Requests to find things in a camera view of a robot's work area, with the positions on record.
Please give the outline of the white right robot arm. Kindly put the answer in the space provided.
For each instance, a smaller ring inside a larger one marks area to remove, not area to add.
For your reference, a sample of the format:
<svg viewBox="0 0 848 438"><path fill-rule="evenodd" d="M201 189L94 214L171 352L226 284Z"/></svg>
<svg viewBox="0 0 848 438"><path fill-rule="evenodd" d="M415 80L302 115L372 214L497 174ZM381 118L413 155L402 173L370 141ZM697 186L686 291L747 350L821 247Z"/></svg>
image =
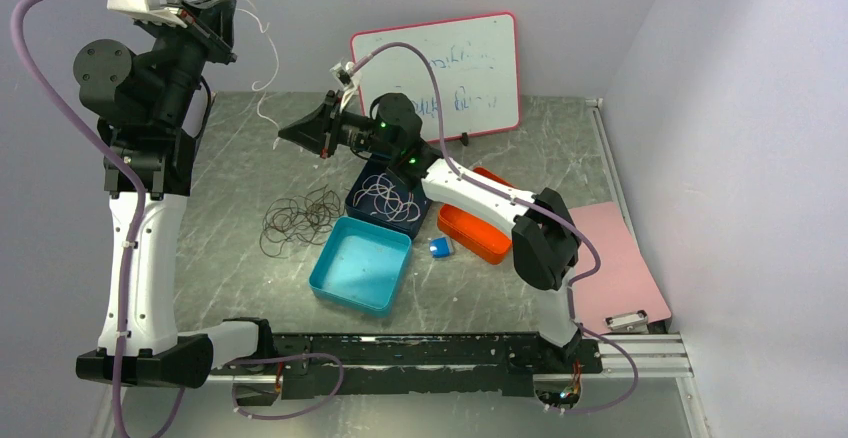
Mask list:
<svg viewBox="0 0 848 438"><path fill-rule="evenodd" d="M581 240L562 197L549 188L519 190L458 165L422 138L422 120L402 93L379 97L366 115L345 105L339 93L329 91L314 111L277 136L322 158L340 146L368 153L428 200L461 209L509 236L514 270L537 292L540 360L550 371L565 371L578 357L580 333L567 282Z"/></svg>

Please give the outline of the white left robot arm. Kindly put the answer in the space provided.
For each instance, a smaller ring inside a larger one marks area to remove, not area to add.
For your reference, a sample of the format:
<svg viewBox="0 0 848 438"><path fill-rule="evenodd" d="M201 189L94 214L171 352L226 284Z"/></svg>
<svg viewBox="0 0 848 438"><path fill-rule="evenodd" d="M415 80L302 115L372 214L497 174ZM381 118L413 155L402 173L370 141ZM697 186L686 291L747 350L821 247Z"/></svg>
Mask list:
<svg viewBox="0 0 848 438"><path fill-rule="evenodd" d="M101 39L78 53L81 104L95 113L106 146L105 190L114 231L110 298L97 346L78 356L80 379L122 386L197 388L238 361L249 372L273 367L269 323L232 318L182 333L173 307L176 248L190 195L200 133L183 124L204 67L230 64L236 0L173 0L170 20L137 25L154 38L135 53Z"/></svg>

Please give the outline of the dark blue square tray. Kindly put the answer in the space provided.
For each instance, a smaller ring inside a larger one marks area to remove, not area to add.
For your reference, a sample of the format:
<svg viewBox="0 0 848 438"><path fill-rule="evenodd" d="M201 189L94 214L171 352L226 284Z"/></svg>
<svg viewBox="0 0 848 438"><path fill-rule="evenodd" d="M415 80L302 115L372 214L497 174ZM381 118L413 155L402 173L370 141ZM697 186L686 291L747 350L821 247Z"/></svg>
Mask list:
<svg viewBox="0 0 848 438"><path fill-rule="evenodd" d="M409 189L392 178L383 164L366 161L344 200L344 206L351 218L414 239L422 227L431 201L421 186Z"/></svg>

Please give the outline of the teal square tray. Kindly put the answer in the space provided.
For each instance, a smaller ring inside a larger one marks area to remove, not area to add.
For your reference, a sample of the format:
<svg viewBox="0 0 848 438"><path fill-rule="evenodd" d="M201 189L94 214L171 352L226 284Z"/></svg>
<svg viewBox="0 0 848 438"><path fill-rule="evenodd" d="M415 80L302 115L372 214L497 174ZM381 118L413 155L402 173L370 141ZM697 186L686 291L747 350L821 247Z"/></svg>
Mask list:
<svg viewBox="0 0 848 438"><path fill-rule="evenodd" d="M388 316L411 256L409 236L339 218L309 276L316 297L375 317Z"/></svg>

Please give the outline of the small blue white object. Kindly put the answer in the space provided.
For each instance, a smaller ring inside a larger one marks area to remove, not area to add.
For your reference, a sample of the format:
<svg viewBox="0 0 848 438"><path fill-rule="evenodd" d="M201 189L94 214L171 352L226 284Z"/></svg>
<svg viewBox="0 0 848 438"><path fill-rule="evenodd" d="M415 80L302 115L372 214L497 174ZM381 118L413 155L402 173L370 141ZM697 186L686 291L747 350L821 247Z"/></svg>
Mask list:
<svg viewBox="0 0 848 438"><path fill-rule="evenodd" d="M453 241L446 236L432 239L429 242L429 251L434 259L447 258L454 253Z"/></svg>

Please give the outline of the pink-framed whiteboard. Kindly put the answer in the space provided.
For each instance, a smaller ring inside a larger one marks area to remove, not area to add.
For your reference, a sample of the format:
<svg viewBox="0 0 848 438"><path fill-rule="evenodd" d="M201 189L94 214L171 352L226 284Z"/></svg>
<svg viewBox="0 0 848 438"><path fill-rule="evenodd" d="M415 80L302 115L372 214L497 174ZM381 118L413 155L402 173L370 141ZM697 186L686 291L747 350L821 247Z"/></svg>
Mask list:
<svg viewBox="0 0 848 438"><path fill-rule="evenodd" d="M362 31L350 40L359 61L390 42L414 46L433 69L440 99L421 58L393 47L359 73L363 111L386 93L405 94L422 119L421 137L436 142L438 115L444 136L477 136L515 129L521 123L516 20L510 12Z"/></svg>

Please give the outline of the orange square tray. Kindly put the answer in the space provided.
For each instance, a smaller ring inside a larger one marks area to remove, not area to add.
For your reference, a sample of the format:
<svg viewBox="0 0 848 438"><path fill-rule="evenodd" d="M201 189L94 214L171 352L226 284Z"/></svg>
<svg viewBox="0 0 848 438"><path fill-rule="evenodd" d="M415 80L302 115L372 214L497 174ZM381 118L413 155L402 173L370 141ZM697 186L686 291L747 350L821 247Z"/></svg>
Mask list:
<svg viewBox="0 0 848 438"><path fill-rule="evenodd" d="M454 242L492 265L500 264L512 248L509 236L482 219L452 205L441 206L437 227Z"/></svg>

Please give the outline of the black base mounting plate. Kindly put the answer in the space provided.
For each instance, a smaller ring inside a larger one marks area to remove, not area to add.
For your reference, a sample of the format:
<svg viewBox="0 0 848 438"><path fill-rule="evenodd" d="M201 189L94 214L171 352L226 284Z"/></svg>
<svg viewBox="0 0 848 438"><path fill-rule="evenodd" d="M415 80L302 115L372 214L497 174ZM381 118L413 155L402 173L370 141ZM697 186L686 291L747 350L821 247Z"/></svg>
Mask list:
<svg viewBox="0 0 848 438"><path fill-rule="evenodd" d="M564 348L535 332L412 335L277 333L274 345L293 362L226 365L209 383L231 382L250 402L278 397L499 392L534 397L545 377L568 380L575 372L602 371L599 344L582 339Z"/></svg>

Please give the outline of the pink clipboard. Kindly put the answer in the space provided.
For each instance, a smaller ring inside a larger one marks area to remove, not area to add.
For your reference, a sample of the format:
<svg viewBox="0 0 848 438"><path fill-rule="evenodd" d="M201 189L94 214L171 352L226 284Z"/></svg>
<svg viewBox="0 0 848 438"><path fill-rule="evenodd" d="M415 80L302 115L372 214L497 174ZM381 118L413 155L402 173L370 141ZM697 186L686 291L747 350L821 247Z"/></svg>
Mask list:
<svg viewBox="0 0 848 438"><path fill-rule="evenodd" d="M606 319L644 311L649 322L672 316L657 283L613 202L573 208L576 228L601 258L600 270L574 285L576 316L597 334L610 332Z"/></svg>

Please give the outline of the aluminium frame rail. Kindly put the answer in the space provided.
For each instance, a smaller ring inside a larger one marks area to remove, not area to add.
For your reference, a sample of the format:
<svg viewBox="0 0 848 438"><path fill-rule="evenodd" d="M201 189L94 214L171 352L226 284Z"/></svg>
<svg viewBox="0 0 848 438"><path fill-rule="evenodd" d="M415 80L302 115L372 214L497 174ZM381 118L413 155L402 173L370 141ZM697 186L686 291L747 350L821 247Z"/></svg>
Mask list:
<svg viewBox="0 0 848 438"><path fill-rule="evenodd" d="M591 407L587 384L623 381L628 400L634 383L670 382L679 397L688 434L708 437L710 427L694 372L677 334L584 338L568 350L529 332L406 335L277 333L274 351L291 362L226 365L210 385L230 385L242 408L282 400L353 395L498 392L537 399L545 410Z"/></svg>

